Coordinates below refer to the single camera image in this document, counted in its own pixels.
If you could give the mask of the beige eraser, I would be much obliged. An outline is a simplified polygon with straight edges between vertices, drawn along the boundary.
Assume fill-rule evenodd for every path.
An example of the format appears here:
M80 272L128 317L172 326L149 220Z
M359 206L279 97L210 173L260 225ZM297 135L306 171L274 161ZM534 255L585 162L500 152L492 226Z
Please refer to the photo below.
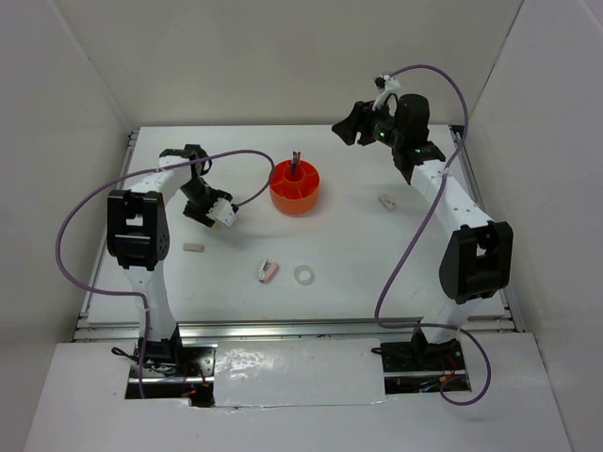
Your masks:
M183 250L189 252L203 252L204 245L199 243L185 243L183 245Z

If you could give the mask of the red pen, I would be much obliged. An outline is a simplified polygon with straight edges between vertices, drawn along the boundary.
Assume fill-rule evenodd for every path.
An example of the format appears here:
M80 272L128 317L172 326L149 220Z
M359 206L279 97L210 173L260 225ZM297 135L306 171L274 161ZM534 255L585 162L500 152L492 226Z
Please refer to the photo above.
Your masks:
M302 170L300 168L300 164L301 164L301 153L294 152L292 155L292 165L291 165L291 177L294 182L297 182L302 178Z

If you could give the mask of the blue pen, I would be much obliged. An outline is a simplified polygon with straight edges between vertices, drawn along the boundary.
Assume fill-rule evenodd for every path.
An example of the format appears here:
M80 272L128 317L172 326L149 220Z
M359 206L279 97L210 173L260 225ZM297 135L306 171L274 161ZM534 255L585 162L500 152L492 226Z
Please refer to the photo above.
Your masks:
M301 154L299 152L293 152L291 158L291 180L296 181L296 170L299 165Z

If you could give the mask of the white eraser with print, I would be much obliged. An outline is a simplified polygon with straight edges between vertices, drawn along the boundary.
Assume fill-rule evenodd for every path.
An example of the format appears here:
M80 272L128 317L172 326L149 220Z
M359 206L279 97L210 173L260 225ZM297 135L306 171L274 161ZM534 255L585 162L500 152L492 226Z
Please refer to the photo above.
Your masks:
M378 201L387 211L393 211L397 208L396 202L388 194L380 195Z

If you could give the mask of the pink correction tape dispenser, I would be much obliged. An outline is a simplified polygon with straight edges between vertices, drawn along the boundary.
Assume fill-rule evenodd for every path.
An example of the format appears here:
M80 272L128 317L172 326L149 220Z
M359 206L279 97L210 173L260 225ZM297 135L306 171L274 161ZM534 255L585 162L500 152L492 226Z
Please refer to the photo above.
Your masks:
M256 279L260 283L270 283L275 274L278 272L280 266L278 263L264 260L256 275Z

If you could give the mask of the clear tape roll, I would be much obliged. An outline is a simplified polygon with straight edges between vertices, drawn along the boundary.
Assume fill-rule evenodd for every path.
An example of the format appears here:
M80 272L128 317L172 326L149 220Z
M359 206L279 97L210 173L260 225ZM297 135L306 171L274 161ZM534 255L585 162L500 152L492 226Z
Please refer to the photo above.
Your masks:
M310 266L301 265L294 269L294 279L299 285L309 285L315 279L315 273Z

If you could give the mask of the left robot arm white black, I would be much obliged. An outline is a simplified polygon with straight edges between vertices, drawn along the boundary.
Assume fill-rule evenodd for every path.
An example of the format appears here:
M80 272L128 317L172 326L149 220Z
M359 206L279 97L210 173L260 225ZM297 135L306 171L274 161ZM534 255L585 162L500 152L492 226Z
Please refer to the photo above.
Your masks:
M160 171L145 176L127 189L107 196L107 248L124 270L132 291L140 298L138 350L144 363L152 363L166 376L185 367L186 353L168 302L163 261L171 239L166 206L177 192L187 198L184 216L208 228L236 220L233 196L205 180L209 164L199 145L168 149L159 156Z

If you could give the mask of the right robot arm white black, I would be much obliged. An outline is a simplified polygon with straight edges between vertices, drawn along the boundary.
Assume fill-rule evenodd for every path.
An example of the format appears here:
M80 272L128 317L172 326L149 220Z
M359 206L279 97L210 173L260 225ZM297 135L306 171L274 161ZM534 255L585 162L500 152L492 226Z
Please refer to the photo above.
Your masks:
M428 100L405 94L396 101L394 110L386 100L358 101L332 130L348 146L380 142L389 147L395 167L429 203L431 214L448 235L438 269L445 300L419 322L409 345L380 350L391 360L431 369L455 348L456 329L482 301L507 286L513 229L484 213L450 174L445 155L429 139Z

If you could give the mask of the orange round compartment organizer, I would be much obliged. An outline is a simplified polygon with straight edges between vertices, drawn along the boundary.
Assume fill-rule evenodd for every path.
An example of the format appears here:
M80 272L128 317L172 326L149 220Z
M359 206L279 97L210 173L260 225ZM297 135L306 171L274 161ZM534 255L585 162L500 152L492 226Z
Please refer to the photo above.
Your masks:
M301 161L295 171L291 160L280 162L269 183L272 203L289 216L309 213L317 204L319 191L318 170L307 161Z

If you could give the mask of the aluminium table frame rail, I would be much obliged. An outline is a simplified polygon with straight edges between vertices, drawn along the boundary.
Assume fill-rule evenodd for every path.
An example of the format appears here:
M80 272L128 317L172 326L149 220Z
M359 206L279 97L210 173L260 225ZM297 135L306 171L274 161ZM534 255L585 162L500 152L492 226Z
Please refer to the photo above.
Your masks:
M246 200L234 226L212 230L184 218L182 195L168 205L165 281L183 338L374 332L377 297L428 209L389 151L349 148L328 126L144 127L129 139L124 168L151 167L161 151L188 143L210 153L250 148L260 155L222 159L208 175L211 185ZM257 193L268 160L294 150L321 176L318 203L303 217L283 215L268 194ZM382 194L395 210L383 208ZM204 251L184 251L185 243ZM269 283L256 279L264 260L280 266ZM315 273L309 285L294 279L301 265Z

